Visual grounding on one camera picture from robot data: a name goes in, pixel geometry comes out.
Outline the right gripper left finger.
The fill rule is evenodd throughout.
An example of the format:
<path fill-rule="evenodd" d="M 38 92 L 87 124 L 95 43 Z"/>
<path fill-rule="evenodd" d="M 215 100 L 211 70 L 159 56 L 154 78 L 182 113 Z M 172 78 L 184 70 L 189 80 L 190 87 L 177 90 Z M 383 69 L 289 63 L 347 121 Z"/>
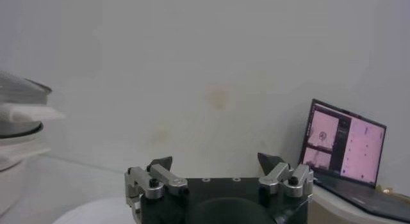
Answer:
<path fill-rule="evenodd" d="M 189 193 L 188 180 L 170 171 L 172 162 L 173 157 L 167 156 L 152 160 L 146 169 L 139 166 L 127 169 L 124 174 L 126 204 L 134 213 L 140 212 L 137 203 L 141 196 L 148 200 L 158 200 L 165 193 L 174 196 Z"/>

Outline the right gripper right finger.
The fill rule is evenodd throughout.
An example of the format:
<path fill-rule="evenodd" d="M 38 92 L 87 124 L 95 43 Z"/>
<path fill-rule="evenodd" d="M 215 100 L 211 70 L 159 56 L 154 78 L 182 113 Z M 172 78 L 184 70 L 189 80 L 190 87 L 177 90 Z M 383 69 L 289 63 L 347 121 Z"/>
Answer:
<path fill-rule="evenodd" d="M 290 198 L 312 196 L 314 171 L 308 165 L 300 164 L 292 168 L 281 157 L 264 153 L 258 153 L 258 161 L 264 173 L 258 182 L 269 195 L 278 194 L 281 188 Z"/>

